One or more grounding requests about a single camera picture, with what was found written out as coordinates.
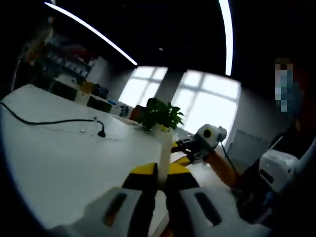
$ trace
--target led light strip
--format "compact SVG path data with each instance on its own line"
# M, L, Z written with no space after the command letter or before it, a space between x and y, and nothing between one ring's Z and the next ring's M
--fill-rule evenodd
M69 16L70 18L74 19L75 21L77 21L78 23L82 24L83 26L87 27L89 30L91 30L93 33L95 33L98 37L100 37L101 39L103 39L106 43L108 43L110 46L112 46L113 48L115 48L118 52L120 52L125 58L127 58L132 64L137 65L137 63L130 57L128 56L123 50L121 50L119 47L117 47L112 41L110 41L108 38L106 38L103 34L101 34L100 32L98 32L95 28L93 28L92 26L90 26L89 24L87 24L86 22L84 22L83 20L81 20L79 17L73 15L72 13L58 7L55 6L53 4L44 2L47 6L55 9L56 11L59 11L63 14L65 14L66 16Z
M233 24L231 10L229 8L228 0L219 0L219 5L221 7L225 37L226 37L226 71L225 74L230 76L232 73L233 64Z

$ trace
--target potted plant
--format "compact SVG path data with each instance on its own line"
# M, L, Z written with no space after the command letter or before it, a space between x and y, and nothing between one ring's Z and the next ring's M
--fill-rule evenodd
M157 98L150 98L138 122L145 130L152 130L159 124L159 127L168 131L171 128L175 129L179 123L183 124L180 116L183 116L183 113L179 107L172 106L170 102L165 104Z

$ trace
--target black cable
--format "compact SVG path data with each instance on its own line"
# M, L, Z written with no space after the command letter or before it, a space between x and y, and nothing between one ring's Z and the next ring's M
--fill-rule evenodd
M66 120L58 120L58 121L52 121L52 122L30 122L22 119L21 117L17 116L15 112L13 112L5 103L0 102L0 105L3 105L17 120L19 120L22 123L28 124L28 125L45 125L45 124L57 124L57 123L64 123L64 122L98 122L102 125L102 130L98 132L98 136L105 137L105 131L104 131L104 124L99 120L93 120L93 119L66 119Z
M233 163L232 163L231 159L229 159L229 157L228 157L228 155L227 155L227 153L226 153L226 151L225 151L225 148L224 148L224 146L223 146L223 143L222 143L222 142L221 142L221 145L222 145L222 148L223 148L223 151L224 151L224 154L225 154L225 156L226 156L227 160L228 160L228 161L229 161L229 163L231 164L231 166L232 166L233 170L235 171L235 174L236 174L236 175L238 175L238 172L237 172L237 170L235 169L235 167L234 167L234 165L233 165Z

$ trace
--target white desk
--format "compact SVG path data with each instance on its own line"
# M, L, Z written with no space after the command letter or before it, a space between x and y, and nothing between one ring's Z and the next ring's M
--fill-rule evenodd
M107 137L101 138L96 135L101 128L98 123L29 126L1 107L8 166L22 197L46 228L76 221L88 203L120 186L132 168L158 162L160 144L110 114L30 84L3 102L29 121L97 116L104 123Z

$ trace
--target person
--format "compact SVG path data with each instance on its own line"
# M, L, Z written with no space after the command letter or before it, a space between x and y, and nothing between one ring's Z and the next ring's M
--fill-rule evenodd
M276 60L276 103L282 112L293 116L290 127L277 135L270 148L300 159L316 137L316 85L313 64L304 59ZM267 199L269 185L260 177L258 158L244 171L236 174L224 158L215 151L209 153L209 163L221 180L239 194L239 214L254 221L258 208Z

